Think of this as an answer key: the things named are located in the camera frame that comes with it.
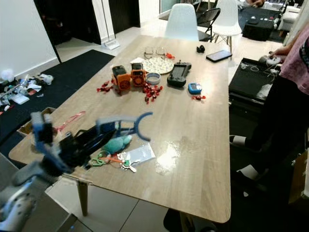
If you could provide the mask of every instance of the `blue device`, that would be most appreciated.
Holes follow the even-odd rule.
[[[198,83],[190,83],[188,89],[191,94],[200,94],[202,92],[202,86]]]

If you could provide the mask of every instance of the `round plate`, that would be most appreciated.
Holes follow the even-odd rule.
[[[153,57],[143,61],[143,66],[148,73],[165,74],[172,71],[174,67],[173,61],[170,59],[162,59],[161,57]]]

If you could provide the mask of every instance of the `black carpet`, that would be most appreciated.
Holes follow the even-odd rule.
[[[52,84],[30,96],[28,102],[15,104],[13,109],[0,116],[0,151],[8,157],[10,150],[22,140],[16,130],[30,120],[30,113],[42,111],[46,107],[58,108],[113,57],[90,50],[42,72],[54,77]]]
[[[199,11],[203,11],[206,9],[208,9],[207,2],[202,2]],[[244,8],[243,10],[238,11],[238,22],[239,22],[239,26],[242,31],[245,27],[247,20],[249,20],[252,16],[255,16],[257,19],[260,19],[260,18],[269,19],[270,17],[278,16],[278,11],[272,11],[272,10],[267,10],[267,9],[254,8],[254,7],[247,7],[247,8]],[[161,17],[160,19],[167,21],[169,19],[169,14]],[[285,36],[281,37],[279,36],[279,34],[280,34],[280,31],[273,30],[268,40],[278,42],[278,43],[283,43]]]

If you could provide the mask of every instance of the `black pants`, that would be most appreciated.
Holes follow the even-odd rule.
[[[272,136],[271,145],[262,160],[253,166],[258,172],[281,162],[304,139],[309,127],[309,95],[297,85],[278,77],[269,91],[258,126],[252,138],[246,141],[251,147],[260,148]]]

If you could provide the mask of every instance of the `black ottoman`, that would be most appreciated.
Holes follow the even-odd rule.
[[[242,36],[251,40],[266,41],[274,29],[273,21],[257,19],[253,24],[250,22],[246,22]]]

